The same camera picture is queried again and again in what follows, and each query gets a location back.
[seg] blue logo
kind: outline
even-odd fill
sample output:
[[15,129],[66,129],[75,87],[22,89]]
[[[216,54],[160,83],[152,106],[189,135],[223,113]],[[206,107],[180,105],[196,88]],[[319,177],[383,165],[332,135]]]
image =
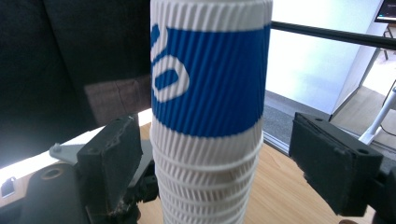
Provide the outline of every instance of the blue logo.
[[179,133],[221,137],[263,112],[270,26],[242,32],[151,29],[152,110]]

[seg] white plastic part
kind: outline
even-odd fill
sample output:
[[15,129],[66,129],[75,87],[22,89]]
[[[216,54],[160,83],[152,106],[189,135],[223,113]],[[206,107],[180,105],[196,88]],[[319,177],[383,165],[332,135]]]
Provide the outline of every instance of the white plastic part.
[[384,120],[385,116],[388,114],[391,107],[394,105],[396,100],[396,87],[389,93],[387,101],[382,106],[382,109],[379,111],[378,115],[376,116],[373,124],[364,132],[364,134],[359,138],[361,142],[366,145],[370,145],[375,137],[381,131],[381,123]]

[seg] screw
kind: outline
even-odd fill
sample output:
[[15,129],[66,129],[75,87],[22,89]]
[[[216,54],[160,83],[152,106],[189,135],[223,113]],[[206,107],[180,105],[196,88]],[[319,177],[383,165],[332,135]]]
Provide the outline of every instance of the screw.
[[59,145],[59,143],[55,143],[55,145],[52,147],[53,152],[61,152],[62,147]]

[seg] white paper cup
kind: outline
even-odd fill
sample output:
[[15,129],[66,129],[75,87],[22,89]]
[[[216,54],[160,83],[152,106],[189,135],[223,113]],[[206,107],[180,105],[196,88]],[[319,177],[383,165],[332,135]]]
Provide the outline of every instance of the white paper cup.
[[248,193],[251,188],[246,185],[239,192],[231,195],[229,198],[222,201],[207,202],[207,201],[194,201],[186,200],[180,197],[172,190],[159,183],[160,196],[163,207],[166,207],[167,212],[173,214],[183,215],[184,217],[193,217],[200,219],[217,219],[217,218],[231,218],[232,215],[243,209],[248,201]]
[[156,169],[161,172],[161,175],[168,176],[169,180],[179,186],[200,189],[204,186],[220,189],[230,183],[242,182],[247,176],[254,173],[258,161],[257,154],[255,154],[249,160],[236,165],[189,167],[168,161],[155,149],[153,149],[153,158],[156,162]]
[[150,5],[154,117],[170,130],[198,137],[230,136],[254,126],[263,112],[272,1]]
[[222,165],[240,161],[263,142],[262,120],[250,129],[224,137],[198,137],[178,133],[153,118],[150,141],[163,155],[190,165]]

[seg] floor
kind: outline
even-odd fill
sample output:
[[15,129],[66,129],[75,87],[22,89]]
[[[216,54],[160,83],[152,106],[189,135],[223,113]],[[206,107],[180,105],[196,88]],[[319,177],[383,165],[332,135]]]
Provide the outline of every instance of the floor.
[[[391,28],[396,35],[396,28]],[[381,50],[364,80],[362,87],[337,113],[332,124],[361,136],[375,120],[384,104],[389,90],[396,80],[396,52]],[[382,122],[383,130],[376,136],[371,147],[396,161],[396,111],[391,109]]]

